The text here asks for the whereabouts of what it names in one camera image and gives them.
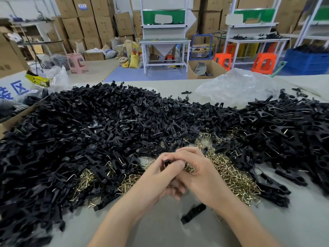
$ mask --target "forearm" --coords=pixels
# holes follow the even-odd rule
[[[237,197],[232,206],[219,214],[228,223],[243,247],[280,247],[254,216],[251,209]]]
[[[123,247],[130,229],[136,221],[137,213],[132,203],[123,196],[110,209],[100,224],[88,247]]]

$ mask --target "green board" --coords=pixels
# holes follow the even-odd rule
[[[314,17],[315,21],[328,21],[329,20],[329,6],[321,6]]]
[[[243,14],[243,21],[247,19],[257,19],[259,16],[260,22],[272,22],[274,16],[274,8],[257,8],[257,9],[238,9],[235,14]]]
[[[185,10],[143,10],[144,25],[157,25],[155,23],[155,15],[171,15],[172,24],[185,24]]]

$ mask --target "white tabletop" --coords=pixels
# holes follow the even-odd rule
[[[280,41],[288,41],[290,38],[281,38],[281,39],[250,39],[250,40],[236,40],[232,38],[227,38],[227,41],[236,42],[236,43],[253,43],[253,42],[280,42]]]
[[[287,81],[282,80],[280,76],[274,78],[280,87],[286,89],[286,92],[295,94],[291,88],[296,86],[287,81],[298,82],[300,76],[287,76],[285,78]],[[313,88],[316,89],[317,83],[324,83],[325,79],[328,79],[328,75],[322,75],[322,80],[321,76],[314,80],[312,79]],[[189,95],[190,102],[194,101],[204,104],[211,102],[211,100],[197,95],[195,89],[207,81],[210,80],[127,81],[125,85],[133,85],[150,90],[155,89],[163,97],[173,95],[174,98],[178,96],[185,97],[186,95],[182,95],[181,92],[188,90],[193,92]],[[266,174],[287,186],[291,191],[289,208],[280,208],[264,199],[258,204],[258,207],[251,207],[261,223],[283,246],[328,246],[329,198],[323,196],[321,189],[312,183],[305,173],[302,173],[302,176],[309,185],[301,187],[274,174],[273,169],[265,164],[261,168]],[[64,215],[66,229],[64,232],[54,229],[52,232],[54,238],[49,246],[86,246],[113,204],[114,202],[97,212],[94,212],[92,208],[79,208],[74,213]],[[199,202],[191,193],[184,195],[180,202],[175,201],[171,197],[161,199],[134,227],[127,246],[241,246],[228,225],[225,222],[219,222],[215,213],[209,208],[190,223],[182,225],[180,222],[181,216],[187,213],[193,205],[197,204]]]
[[[141,44],[164,44],[164,43],[183,43],[191,40],[187,38],[174,38],[174,39],[142,39],[139,42]]]

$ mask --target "blue plastic crate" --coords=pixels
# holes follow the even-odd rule
[[[329,70],[329,53],[307,54],[293,49],[287,50],[283,70],[296,75],[324,74]]]

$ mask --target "workbench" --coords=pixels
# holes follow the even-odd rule
[[[286,89],[287,93],[295,95],[296,92],[292,91],[291,88],[296,87],[294,83],[298,83],[302,77],[309,78],[307,76],[286,76],[285,81],[280,76],[274,78],[280,87]],[[328,79],[329,75],[312,76],[312,88],[321,92],[317,87],[323,88],[323,85],[328,87]],[[163,97],[173,95],[174,98],[185,97],[186,95],[182,95],[181,92],[188,90],[193,92],[189,95],[190,102],[204,104],[211,102],[211,100],[197,95],[195,89],[206,81],[209,80],[127,81],[125,85],[155,89]],[[303,93],[310,95],[310,97],[314,96],[306,91]],[[312,183],[304,172],[301,172],[301,175],[308,182],[307,187],[298,186],[274,174],[273,169],[266,164],[262,164],[261,169],[291,191],[289,208],[280,208],[265,199],[262,199],[257,207],[251,206],[252,211],[264,227],[283,246],[328,246],[329,198],[323,196],[321,189]],[[54,229],[52,231],[54,237],[49,246],[86,246],[114,203],[115,201],[97,212],[94,212],[92,208],[80,207],[74,213],[65,214],[63,218],[66,222],[66,229],[64,232],[60,232],[57,228]],[[240,246],[227,223],[220,222],[215,212],[210,208],[207,208],[190,223],[182,225],[181,216],[186,214],[193,205],[199,203],[191,192],[183,195],[180,202],[171,197],[161,199],[133,228],[127,246]]]
[[[186,73],[187,73],[187,64],[188,59],[190,58],[190,50],[187,51],[187,59],[186,63],[184,61],[185,56],[185,44],[188,45],[188,49],[190,48],[191,40],[186,38],[177,38],[177,39],[142,39],[139,41],[142,45],[142,56],[144,62],[144,75],[146,75],[146,69],[149,66],[186,66]],[[180,50],[180,56],[175,60],[150,60],[149,58],[149,46],[150,45],[157,45],[157,44],[180,44],[183,47],[183,50]]]
[[[240,44],[242,44],[242,43],[257,43],[257,42],[259,42],[262,45],[260,46],[260,48],[258,50],[258,53],[262,53],[262,52],[264,52],[266,43],[277,42],[278,44],[276,45],[276,48],[275,48],[275,51],[274,51],[274,53],[277,54],[276,62],[275,62],[275,65],[274,65],[274,69],[275,69],[275,67],[276,67],[276,65],[277,65],[277,63],[279,61],[279,58],[280,58],[280,56],[282,54],[282,51],[285,48],[287,41],[289,41],[289,40],[290,40],[290,38],[281,38],[281,39],[257,39],[257,40],[254,40],[254,39],[251,39],[251,40],[236,40],[236,39],[232,39],[232,38],[227,38],[226,39],[226,42],[225,42],[225,46],[224,46],[224,52],[226,52],[226,47],[227,47],[228,42],[235,42],[236,43],[235,54],[234,54],[234,57],[233,57],[233,60],[232,60],[232,64],[231,64],[232,68],[234,68],[234,66],[235,65],[238,65],[238,64],[253,64],[254,63],[254,62],[236,62],[236,57],[237,57],[237,53],[239,51]]]

